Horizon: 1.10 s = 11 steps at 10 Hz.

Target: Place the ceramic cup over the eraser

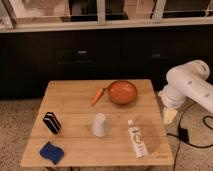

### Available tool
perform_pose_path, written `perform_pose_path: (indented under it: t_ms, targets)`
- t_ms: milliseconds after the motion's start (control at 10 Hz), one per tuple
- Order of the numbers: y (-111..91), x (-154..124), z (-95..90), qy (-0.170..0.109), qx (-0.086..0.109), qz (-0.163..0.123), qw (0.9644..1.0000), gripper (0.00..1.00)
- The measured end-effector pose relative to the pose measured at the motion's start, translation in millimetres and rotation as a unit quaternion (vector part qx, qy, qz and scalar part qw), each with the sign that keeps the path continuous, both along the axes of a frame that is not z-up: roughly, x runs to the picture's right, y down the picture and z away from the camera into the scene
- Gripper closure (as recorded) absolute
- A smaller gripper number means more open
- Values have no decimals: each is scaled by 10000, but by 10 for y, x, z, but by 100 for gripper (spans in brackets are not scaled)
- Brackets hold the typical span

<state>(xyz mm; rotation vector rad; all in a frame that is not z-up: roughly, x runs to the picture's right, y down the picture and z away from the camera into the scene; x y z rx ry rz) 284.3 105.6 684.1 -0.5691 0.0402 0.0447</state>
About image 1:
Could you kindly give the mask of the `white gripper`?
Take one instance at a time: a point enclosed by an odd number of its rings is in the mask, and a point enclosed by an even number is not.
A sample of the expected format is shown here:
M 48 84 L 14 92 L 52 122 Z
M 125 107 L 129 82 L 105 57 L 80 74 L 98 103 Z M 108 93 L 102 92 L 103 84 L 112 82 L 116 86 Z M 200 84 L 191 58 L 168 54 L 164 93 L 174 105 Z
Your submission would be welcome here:
M 158 96 L 167 107 L 163 109 L 163 121 L 165 124 L 171 124 L 178 113 L 176 109 L 180 108 L 185 102 L 185 96 L 169 84 L 164 86 Z

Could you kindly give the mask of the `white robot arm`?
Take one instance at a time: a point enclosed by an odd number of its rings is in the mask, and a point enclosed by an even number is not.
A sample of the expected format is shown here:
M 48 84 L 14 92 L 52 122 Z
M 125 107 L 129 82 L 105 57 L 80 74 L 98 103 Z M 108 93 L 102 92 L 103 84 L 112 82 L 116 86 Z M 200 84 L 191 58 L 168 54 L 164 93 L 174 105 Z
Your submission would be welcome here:
M 213 113 L 213 85 L 207 82 L 209 66 L 202 60 L 193 60 L 171 68 L 166 74 L 167 84 L 158 93 L 164 105 L 163 121 L 170 124 L 190 98 Z

